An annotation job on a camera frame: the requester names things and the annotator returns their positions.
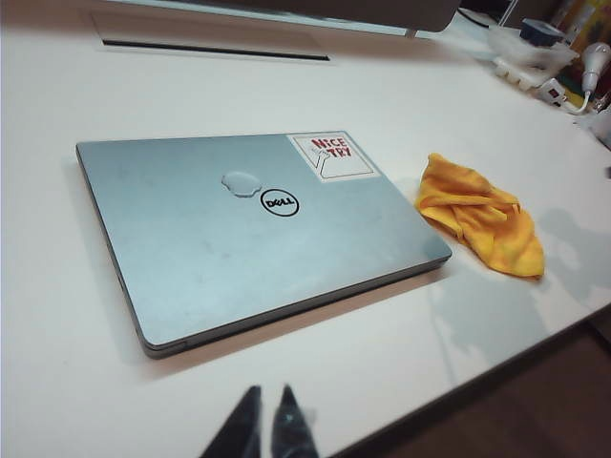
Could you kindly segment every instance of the cable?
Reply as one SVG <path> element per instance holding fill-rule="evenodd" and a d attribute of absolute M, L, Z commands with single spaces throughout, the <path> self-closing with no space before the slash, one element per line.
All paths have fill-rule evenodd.
<path fill-rule="evenodd" d="M 484 24 L 483 22 L 479 22 L 476 19 L 473 19 L 469 14 L 467 14 L 465 11 L 463 11 L 461 8 L 458 9 L 458 13 L 463 16 L 465 19 L 467 19 L 468 21 L 473 22 L 474 24 L 477 24 L 479 27 L 484 27 L 486 29 L 489 29 L 490 26 L 488 24 Z"/>
<path fill-rule="evenodd" d="M 505 10 L 505 12 L 503 13 L 503 17 L 501 17 L 500 20 L 498 21 L 498 25 L 500 27 L 504 27 L 505 26 L 505 23 L 509 19 L 509 16 L 512 15 L 512 12 L 514 12 L 514 9 L 517 6 L 517 1 L 518 0 L 512 0 L 512 3 L 509 5 L 507 10 Z"/>
<path fill-rule="evenodd" d="M 562 107 L 564 107 L 564 109 L 566 109 L 566 111 L 569 112 L 571 115 L 581 115 L 585 111 L 585 108 L 588 106 L 588 102 L 590 101 L 590 94 L 591 93 L 589 91 L 585 93 L 585 97 L 583 98 L 583 105 L 581 105 L 581 108 L 579 108 L 578 110 L 572 108 L 572 106 L 566 103 L 563 103 Z"/>

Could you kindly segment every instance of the white cable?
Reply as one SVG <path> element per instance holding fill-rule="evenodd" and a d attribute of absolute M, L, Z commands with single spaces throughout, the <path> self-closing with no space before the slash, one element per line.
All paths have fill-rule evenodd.
<path fill-rule="evenodd" d="M 562 107 L 564 107 L 564 109 L 569 112 L 571 115 L 581 115 L 584 111 L 585 108 L 588 106 L 588 102 L 590 101 L 590 92 L 585 93 L 585 98 L 583 99 L 583 105 L 581 105 L 581 108 L 579 108 L 578 110 L 573 108 L 573 105 L 569 105 L 567 103 L 563 103 Z"/>
<path fill-rule="evenodd" d="M 498 21 L 498 25 L 500 27 L 503 27 L 505 25 L 505 23 L 507 22 L 507 20 L 509 19 L 509 16 L 512 15 L 512 12 L 514 12 L 514 9 L 517 6 L 517 1 L 518 0 L 513 0 L 512 3 L 509 5 L 509 7 L 507 8 L 507 10 L 505 10 L 505 12 L 503 13 L 503 17 L 500 18 L 500 21 Z"/>

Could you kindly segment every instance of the white lamp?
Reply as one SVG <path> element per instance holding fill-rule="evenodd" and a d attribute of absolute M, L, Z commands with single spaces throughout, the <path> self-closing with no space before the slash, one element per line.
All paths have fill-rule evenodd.
<path fill-rule="evenodd" d="M 584 67 L 581 88 L 585 94 L 592 94 L 599 84 L 600 74 L 611 60 L 611 48 L 604 43 L 593 43 L 585 49 L 581 60 Z"/>

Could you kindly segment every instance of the laptop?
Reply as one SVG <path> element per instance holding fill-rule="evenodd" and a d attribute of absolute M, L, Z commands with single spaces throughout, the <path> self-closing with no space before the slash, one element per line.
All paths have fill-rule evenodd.
<path fill-rule="evenodd" d="M 152 358 L 452 254 L 346 132 L 83 142 L 76 153 Z"/>

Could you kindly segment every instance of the dell logo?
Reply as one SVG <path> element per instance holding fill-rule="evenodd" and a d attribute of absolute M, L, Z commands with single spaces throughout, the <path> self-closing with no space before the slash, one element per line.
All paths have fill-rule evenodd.
<path fill-rule="evenodd" d="M 268 189 L 262 193 L 261 205 L 277 217 L 292 217 L 299 211 L 299 200 L 282 189 Z"/>

